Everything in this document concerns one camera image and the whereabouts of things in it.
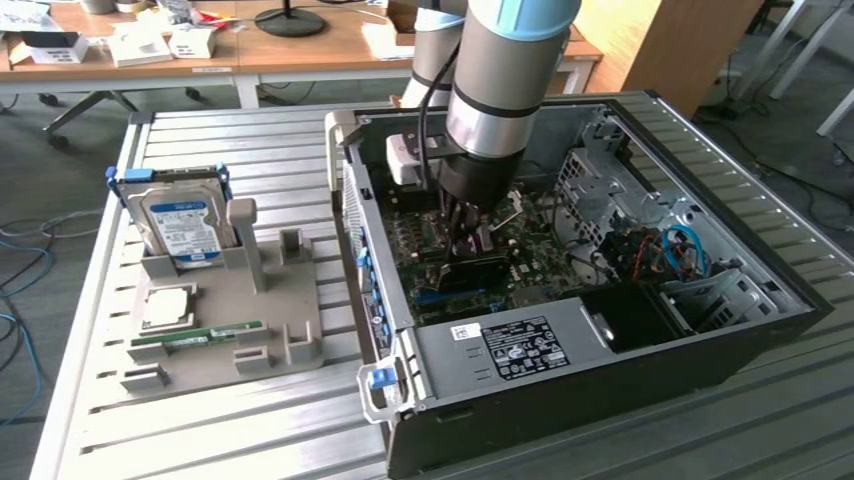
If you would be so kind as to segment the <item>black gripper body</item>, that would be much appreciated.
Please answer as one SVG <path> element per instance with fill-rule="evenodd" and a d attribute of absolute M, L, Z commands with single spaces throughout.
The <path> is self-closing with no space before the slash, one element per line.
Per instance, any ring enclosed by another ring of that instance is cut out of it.
<path fill-rule="evenodd" d="M 494 210 L 509 193 L 525 151 L 502 157 L 481 157 L 470 153 L 442 158 L 438 182 L 442 209 L 464 202 L 480 210 Z"/>

